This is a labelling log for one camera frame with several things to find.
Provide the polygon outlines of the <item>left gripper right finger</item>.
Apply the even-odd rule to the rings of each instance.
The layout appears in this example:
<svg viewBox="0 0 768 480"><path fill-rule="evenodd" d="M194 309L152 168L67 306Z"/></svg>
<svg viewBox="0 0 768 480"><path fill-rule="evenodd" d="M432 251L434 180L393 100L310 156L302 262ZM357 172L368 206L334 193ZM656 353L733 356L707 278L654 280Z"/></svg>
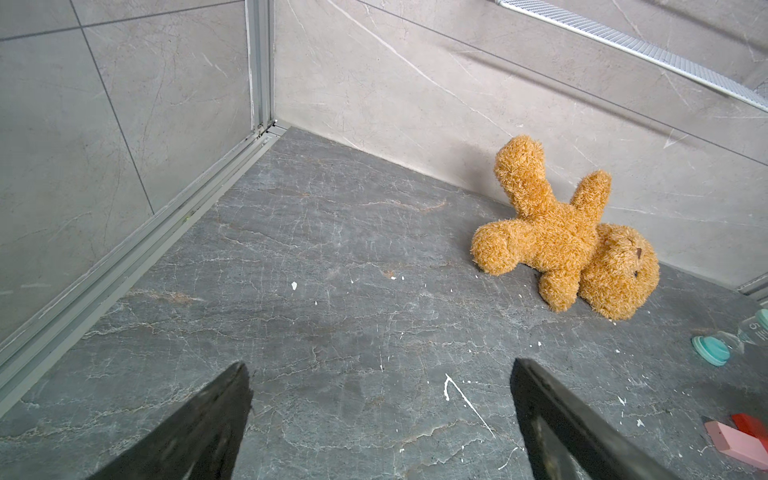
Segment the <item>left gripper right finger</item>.
<svg viewBox="0 0 768 480"><path fill-rule="evenodd" d="M536 479L675 479L535 360L517 358L510 376L516 418Z"/></svg>

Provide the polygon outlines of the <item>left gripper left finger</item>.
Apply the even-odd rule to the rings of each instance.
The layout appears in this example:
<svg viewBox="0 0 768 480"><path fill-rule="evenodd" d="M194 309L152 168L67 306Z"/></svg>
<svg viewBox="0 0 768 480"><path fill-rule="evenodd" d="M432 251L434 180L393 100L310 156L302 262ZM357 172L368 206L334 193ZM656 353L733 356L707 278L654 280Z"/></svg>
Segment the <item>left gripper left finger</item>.
<svg viewBox="0 0 768 480"><path fill-rule="evenodd" d="M235 362L93 479L230 479L253 390Z"/></svg>

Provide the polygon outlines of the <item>red block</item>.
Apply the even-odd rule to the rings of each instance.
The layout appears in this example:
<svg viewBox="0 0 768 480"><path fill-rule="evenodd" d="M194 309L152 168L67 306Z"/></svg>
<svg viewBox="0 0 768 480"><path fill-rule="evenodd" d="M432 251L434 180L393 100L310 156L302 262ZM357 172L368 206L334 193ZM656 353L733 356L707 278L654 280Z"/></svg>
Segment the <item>red block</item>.
<svg viewBox="0 0 768 480"><path fill-rule="evenodd" d="M758 439L768 451L768 430L762 421L744 413L733 414L731 419L739 431Z"/></svg>

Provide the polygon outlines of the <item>light pink block top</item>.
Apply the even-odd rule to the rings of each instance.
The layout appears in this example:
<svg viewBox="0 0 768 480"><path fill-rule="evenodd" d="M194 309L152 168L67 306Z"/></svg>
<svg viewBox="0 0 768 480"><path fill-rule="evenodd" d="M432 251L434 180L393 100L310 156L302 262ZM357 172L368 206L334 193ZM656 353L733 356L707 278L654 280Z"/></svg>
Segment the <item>light pink block top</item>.
<svg viewBox="0 0 768 480"><path fill-rule="evenodd" d="M704 424L715 449L759 470L766 470L767 450L757 437L717 421Z"/></svg>

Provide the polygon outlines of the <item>brown teddy bear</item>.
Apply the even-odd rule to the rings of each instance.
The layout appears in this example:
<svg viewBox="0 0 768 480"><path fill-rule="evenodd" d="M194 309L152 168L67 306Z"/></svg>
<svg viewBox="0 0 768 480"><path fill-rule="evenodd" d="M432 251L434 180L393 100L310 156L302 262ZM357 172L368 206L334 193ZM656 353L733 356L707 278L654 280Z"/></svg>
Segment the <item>brown teddy bear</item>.
<svg viewBox="0 0 768 480"><path fill-rule="evenodd" d="M494 174L516 216L474 233L470 253L481 270L499 276L519 264L535 269L539 294L555 312L582 298L602 316L620 321L647 301L659 283L659 260L637 230L602 222L609 173L590 173L569 202L560 202L546 178L541 143L519 135L496 154Z"/></svg>

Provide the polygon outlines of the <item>teal sand timer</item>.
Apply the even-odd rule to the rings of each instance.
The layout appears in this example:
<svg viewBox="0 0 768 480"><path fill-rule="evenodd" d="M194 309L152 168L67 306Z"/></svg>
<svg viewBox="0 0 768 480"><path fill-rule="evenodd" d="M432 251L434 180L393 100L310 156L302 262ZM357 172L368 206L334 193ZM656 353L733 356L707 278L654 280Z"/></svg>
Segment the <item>teal sand timer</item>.
<svg viewBox="0 0 768 480"><path fill-rule="evenodd" d="M724 366L731 358L745 353L747 345L767 346L767 310L760 309L738 323L734 333L717 331L691 339L694 351L707 363Z"/></svg>

